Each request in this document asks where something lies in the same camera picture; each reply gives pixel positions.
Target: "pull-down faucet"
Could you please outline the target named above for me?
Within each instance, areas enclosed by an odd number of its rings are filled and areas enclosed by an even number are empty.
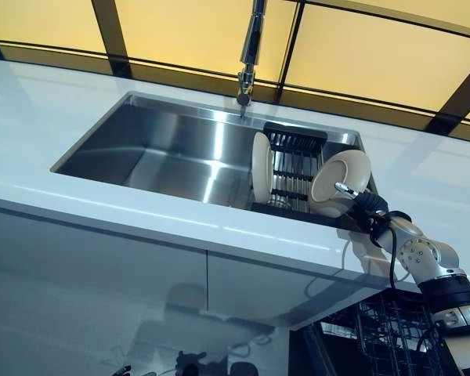
[[[253,0],[251,20],[248,33],[245,35],[244,47],[240,61],[244,63],[244,69],[238,73],[237,102],[241,105],[240,116],[243,117],[245,107],[251,102],[252,87],[254,85],[254,65],[258,65],[259,42],[263,29],[266,0]]]

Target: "black dish rack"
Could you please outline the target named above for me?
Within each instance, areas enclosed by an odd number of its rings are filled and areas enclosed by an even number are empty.
[[[306,128],[266,122],[263,133],[273,151],[273,181],[269,202],[252,203],[251,210],[303,222],[358,230],[347,215],[337,219],[310,213],[308,192],[320,167],[324,164],[327,133]],[[356,149],[337,144],[336,152]]]
[[[435,332],[423,342],[424,351],[416,351],[431,325],[423,305],[408,305],[383,291],[308,326],[303,335],[310,356],[322,360],[316,363],[318,375],[328,374],[325,368],[338,376],[350,374],[350,366],[338,361],[349,349],[358,375],[444,376]],[[345,338],[340,345],[338,337]]]

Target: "cabinet door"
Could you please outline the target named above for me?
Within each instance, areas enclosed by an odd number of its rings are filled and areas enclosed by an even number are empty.
[[[298,328],[376,292],[359,280],[208,254],[209,310],[238,319]]]
[[[205,251],[0,212],[0,268],[65,287],[202,308]]]

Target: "dishwasher rack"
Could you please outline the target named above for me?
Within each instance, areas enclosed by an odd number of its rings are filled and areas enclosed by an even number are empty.
[[[444,376],[435,333],[424,341],[424,352],[416,352],[418,340],[432,325],[430,313],[423,305],[398,301],[389,291],[314,325],[319,325],[324,334],[356,340],[372,376]],[[312,354],[318,351],[309,350]]]

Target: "sink basin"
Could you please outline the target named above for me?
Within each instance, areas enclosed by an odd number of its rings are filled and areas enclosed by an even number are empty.
[[[316,132],[322,137],[315,168],[339,151],[361,149],[355,132],[272,120],[286,132]],[[240,119],[223,110],[130,92],[52,171],[252,210],[252,141],[266,124],[268,120],[263,118]]]

